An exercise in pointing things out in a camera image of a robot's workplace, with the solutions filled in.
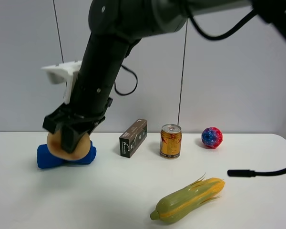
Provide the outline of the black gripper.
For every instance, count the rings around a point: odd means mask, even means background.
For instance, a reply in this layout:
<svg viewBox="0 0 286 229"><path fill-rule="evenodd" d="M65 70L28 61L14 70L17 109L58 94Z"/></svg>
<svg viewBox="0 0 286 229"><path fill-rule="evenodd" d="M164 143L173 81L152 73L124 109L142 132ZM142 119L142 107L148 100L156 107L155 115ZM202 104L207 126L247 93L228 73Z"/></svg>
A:
<svg viewBox="0 0 286 229"><path fill-rule="evenodd" d="M79 142L85 137L89 139L89 133L105 120L105 112L111 104L112 98L108 98L100 111L95 107L88 111L77 111L69 104L62 104L44 118L42 128L51 134L60 130L61 147L71 154Z"/></svg>

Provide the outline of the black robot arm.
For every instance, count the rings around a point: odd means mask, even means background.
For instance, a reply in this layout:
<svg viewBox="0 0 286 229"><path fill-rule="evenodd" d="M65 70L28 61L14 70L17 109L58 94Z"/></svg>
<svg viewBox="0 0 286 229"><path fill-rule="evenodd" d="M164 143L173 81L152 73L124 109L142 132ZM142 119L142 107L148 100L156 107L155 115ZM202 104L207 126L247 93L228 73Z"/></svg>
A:
<svg viewBox="0 0 286 229"><path fill-rule="evenodd" d="M212 36L195 15L252 6L233 28ZM61 133L61 147L72 153L80 139L104 119L109 97L124 59L142 38L179 31L187 20L210 41L236 33L254 16L272 24L286 40L286 0L94 0L89 10L91 34L78 62L45 67L53 84L66 83L64 103L46 116L43 128Z"/></svg>

